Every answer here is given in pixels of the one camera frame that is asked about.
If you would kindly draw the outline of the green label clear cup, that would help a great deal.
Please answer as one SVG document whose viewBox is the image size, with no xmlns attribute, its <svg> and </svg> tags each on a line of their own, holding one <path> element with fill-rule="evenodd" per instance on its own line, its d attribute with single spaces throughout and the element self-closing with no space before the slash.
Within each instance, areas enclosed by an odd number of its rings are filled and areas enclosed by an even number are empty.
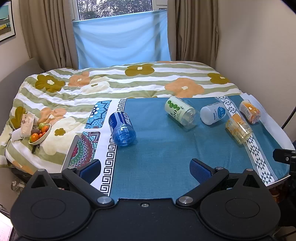
<svg viewBox="0 0 296 241">
<path fill-rule="evenodd" d="M 166 113 L 188 130 L 196 124 L 197 111 L 178 97 L 172 96 L 165 103 Z"/>
</svg>

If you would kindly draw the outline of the clear cup orange label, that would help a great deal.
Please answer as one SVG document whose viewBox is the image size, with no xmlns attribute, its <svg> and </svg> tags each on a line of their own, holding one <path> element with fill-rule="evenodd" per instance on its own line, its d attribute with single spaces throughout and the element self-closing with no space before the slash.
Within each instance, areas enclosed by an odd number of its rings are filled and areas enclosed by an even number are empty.
<svg viewBox="0 0 296 241">
<path fill-rule="evenodd" d="M 251 127 L 237 113 L 227 120 L 225 127 L 240 145 L 252 135 Z"/>
</svg>

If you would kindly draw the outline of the small orange label cup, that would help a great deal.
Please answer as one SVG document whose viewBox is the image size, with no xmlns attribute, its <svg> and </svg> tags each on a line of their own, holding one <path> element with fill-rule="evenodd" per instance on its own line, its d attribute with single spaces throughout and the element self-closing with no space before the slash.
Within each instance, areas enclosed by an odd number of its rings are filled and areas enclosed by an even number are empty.
<svg viewBox="0 0 296 241">
<path fill-rule="evenodd" d="M 261 117 L 260 110 L 256 108 L 248 99 L 240 103 L 239 110 L 251 124 L 257 123 Z"/>
</svg>

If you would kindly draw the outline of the white plastic cup blue logo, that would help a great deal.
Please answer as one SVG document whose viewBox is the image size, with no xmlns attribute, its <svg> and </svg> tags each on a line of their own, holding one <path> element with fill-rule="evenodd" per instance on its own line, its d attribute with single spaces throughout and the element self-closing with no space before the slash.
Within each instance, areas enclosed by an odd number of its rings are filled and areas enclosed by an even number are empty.
<svg viewBox="0 0 296 241">
<path fill-rule="evenodd" d="M 202 107 L 200 111 L 200 118 L 204 124 L 209 126 L 223 119 L 226 114 L 227 109 L 225 105 L 221 102 L 216 102 Z"/>
</svg>

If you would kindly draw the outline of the bowl of fruit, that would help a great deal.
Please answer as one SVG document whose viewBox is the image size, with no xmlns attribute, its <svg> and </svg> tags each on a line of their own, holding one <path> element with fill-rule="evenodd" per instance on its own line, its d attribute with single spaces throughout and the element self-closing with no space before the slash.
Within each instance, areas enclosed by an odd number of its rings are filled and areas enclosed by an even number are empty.
<svg viewBox="0 0 296 241">
<path fill-rule="evenodd" d="M 33 126 L 29 136 L 29 144 L 36 146 L 41 144 L 51 131 L 50 123 L 40 123 L 38 126 Z"/>
</svg>

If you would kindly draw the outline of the blue patterned tablecloth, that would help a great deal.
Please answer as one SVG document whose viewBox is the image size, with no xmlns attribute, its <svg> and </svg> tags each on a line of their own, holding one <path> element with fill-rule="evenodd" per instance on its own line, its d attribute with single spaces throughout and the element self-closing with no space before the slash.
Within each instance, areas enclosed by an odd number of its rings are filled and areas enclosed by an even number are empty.
<svg viewBox="0 0 296 241">
<path fill-rule="evenodd" d="M 97 102 L 72 154 L 69 166 L 101 162 L 92 185 L 113 199 L 176 199 L 198 183 L 190 174 L 193 158 L 232 173 L 252 168 L 266 186 L 288 175 L 289 167 L 274 161 L 276 148 L 293 149 L 283 129 L 265 112 L 252 125 L 253 135 L 238 144 L 222 119 L 210 126 L 197 120 L 191 130 L 183 128 L 165 112 L 165 98 L 112 99 Z M 128 114 L 136 140 L 118 147 L 111 138 L 109 116 Z"/>
</svg>

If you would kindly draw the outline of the white snack packet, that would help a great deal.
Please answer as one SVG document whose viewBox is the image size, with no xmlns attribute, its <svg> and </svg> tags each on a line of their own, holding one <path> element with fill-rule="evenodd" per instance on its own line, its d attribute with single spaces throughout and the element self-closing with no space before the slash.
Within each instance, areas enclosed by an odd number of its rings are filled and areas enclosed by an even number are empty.
<svg viewBox="0 0 296 241">
<path fill-rule="evenodd" d="M 21 136 L 29 137 L 35 121 L 35 115 L 28 112 L 23 114 L 21 120 Z"/>
</svg>

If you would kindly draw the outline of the floral striped quilt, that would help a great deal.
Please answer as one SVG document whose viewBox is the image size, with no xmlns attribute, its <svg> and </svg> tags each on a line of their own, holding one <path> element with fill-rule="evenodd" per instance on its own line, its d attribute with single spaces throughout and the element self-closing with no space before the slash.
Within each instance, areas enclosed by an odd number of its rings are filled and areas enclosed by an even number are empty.
<svg viewBox="0 0 296 241">
<path fill-rule="evenodd" d="M 28 76 L 13 99 L 1 132 L 1 166 L 32 174 L 39 168 L 58 172 L 73 138 L 86 127 L 94 105 L 114 98 L 217 97 L 240 94 L 214 68 L 192 61 L 158 61 L 107 68 L 59 68 Z M 34 149 L 28 138 L 14 141 L 23 114 L 50 123 L 49 136 Z"/>
</svg>

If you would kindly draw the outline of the grey headboard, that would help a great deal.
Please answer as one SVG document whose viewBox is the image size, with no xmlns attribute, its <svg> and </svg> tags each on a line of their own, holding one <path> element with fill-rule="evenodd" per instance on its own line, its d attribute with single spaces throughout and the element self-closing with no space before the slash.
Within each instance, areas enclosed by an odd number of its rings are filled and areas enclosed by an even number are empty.
<svg viewBox="0 0 296 241">
<path fill-rule="evenodd" d="M 30 59 L 11 74 L 1 81 L 0 87 L 0 128 L 1 132 L 4 129 L 6 121 L 8 120 L 11 108 L 13 106 L 13 99 L 15 98 L 18 90 L 23 81 L 33 74 L 43 73 L 44 70 L 39 66 L 35 58 Z"/>
</svg>

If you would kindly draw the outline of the right beige curtain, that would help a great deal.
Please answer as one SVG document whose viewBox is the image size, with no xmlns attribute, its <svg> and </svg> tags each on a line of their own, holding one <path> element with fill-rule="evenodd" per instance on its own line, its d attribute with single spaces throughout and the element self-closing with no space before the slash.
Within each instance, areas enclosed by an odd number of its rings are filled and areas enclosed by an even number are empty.
<svg viewBox="0 0 296 241">
<path fill-rule="evenodd" d="M 168 45 L 172 61 L 216 65 L 218 51 L 218 2 L 168 1 Z"/>
</svg>

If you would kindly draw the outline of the beige curtain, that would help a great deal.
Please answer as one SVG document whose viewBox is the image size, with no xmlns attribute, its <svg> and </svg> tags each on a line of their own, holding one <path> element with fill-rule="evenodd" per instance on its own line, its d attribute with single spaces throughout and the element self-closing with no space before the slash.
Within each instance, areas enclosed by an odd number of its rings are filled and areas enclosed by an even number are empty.
<svg viewBox="0 0 296 241">
<path fill-rule="evenodd" d="M 168 45 L 172 61 L 216 65 L 218 51 L 218 2 L 168 1 Z"/>
<path fill-rule="evenodd" d="M 69 1 L 19 1 L 23 37 L 30 58 L 45 70 L 78 69 Z"/>
</svg>

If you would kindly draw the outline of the blue window cloth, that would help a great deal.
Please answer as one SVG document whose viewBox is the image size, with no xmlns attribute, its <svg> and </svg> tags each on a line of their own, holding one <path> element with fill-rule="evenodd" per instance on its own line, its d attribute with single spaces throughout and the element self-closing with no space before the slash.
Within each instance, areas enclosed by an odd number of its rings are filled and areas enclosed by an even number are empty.
<svg viewBox="0 0 296 241">
<path fill-rule="evenodd" d="M 79 68 L 169 61 L 167 11 L 73 22 Z"/>
</svg>

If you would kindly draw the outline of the left beige curtain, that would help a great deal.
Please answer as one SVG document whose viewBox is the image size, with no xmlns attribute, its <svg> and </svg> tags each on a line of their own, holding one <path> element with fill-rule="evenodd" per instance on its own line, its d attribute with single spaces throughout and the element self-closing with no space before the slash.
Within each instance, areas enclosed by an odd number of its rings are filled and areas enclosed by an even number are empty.
<svg viewBox="0 0 296 241">
<path fill-rule="evenodd" d="M 69 1 L 19 1 L 23 37 L 30 58 L 45 70 L 78 69 Z"/>
</svg>

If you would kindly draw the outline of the window with trees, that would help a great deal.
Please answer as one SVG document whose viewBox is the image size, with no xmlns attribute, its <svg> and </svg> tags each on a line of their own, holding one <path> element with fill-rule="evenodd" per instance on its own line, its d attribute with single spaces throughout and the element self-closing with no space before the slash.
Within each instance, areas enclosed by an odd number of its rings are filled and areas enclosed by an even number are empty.
<svg viewBox="0 0 296 241">
<path fill-rule="evenodd" d="M 73 21 L 167 9 L 167 0 L 70 0 Z"/>
</svg>

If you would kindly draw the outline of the framed wall picture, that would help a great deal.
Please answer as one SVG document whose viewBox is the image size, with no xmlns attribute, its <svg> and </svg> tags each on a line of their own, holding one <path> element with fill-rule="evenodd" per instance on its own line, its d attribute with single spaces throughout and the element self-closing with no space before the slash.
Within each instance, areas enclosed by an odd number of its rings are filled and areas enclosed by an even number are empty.
<svg viewBox="0 0 296 241">
<path fill-rule="evenodd" d="M 15 35 L 12 1 L 7 1 L 0 9 L 0 42 Z"/>
</svg>

